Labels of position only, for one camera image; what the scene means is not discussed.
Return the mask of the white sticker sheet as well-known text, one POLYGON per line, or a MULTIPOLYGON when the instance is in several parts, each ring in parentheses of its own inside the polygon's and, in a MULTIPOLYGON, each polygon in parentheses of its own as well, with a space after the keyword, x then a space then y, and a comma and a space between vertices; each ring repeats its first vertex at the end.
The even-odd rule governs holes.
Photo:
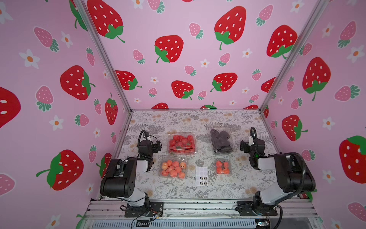
POLYGON ((196 167, 195 168, 195 185, 196 186, 208 186, 208 168, 196 167))

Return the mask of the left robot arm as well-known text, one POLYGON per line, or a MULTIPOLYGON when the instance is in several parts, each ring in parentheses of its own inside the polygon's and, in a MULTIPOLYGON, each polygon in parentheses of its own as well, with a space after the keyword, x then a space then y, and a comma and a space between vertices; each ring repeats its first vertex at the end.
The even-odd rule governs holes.
POLYGON ((100 195, 128 203, 128 207, 144 207, 149 203, 146 193, 135 187, 136 176, 149 172, 154 164, 153 155, 162 150, 161 141, 147 131, 140 132, 136 157, 112 159, 102 176, 100 195))

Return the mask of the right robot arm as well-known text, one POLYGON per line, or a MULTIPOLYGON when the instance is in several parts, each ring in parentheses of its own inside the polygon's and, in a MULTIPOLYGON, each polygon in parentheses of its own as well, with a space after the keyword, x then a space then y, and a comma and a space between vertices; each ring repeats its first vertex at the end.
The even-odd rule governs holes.
POLYGON ((256 129, 250 129, 249 141, 240 142, 240 150, 249 154, 255 170, 272 170, 276 183, 258 191, 250 202, 238 202, 235 208, 241 215, 271 215, 279 203, 315 190, 315 179, 299 153, 265 155, 265 142, 258 138, 256 129))

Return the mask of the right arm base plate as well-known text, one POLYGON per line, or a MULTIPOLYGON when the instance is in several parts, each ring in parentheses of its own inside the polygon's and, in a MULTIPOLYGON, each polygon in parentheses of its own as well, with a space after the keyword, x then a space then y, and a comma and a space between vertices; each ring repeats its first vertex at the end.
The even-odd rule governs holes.
POLYGON ((238 201, 234 208, 240 216, 277 216, 275 205, 267 205, 263 203, 254 203, 253 201, 238 201))

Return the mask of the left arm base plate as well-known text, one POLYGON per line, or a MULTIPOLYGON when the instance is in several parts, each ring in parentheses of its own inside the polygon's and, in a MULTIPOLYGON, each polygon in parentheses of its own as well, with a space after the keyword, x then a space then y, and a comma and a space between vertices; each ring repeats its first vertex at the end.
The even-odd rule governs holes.
POLYGON ((161 201, 153 201, 144 203, 143 206, 137 207, 132 206, 131 204, 127 204, 124 209, 124 217, 125 218, 137 218, 137 217, 160 217, 164 212, 164 202, 161 201))

